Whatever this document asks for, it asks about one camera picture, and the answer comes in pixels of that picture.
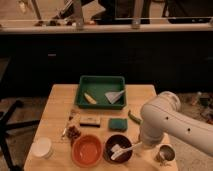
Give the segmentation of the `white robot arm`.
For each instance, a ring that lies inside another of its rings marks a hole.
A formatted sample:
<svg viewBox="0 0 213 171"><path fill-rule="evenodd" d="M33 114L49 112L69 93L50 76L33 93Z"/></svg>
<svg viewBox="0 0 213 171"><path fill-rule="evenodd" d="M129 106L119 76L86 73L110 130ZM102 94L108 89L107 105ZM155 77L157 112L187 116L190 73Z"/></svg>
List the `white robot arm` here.
<svg viewBox="0 0 213 171"><path fill-rule="evenodd" d="M140 110L139 139L147 146L157 146L167 133L213 157L213 125L181 114L180 107L178 96L170 91L146 102Z"/></svg>

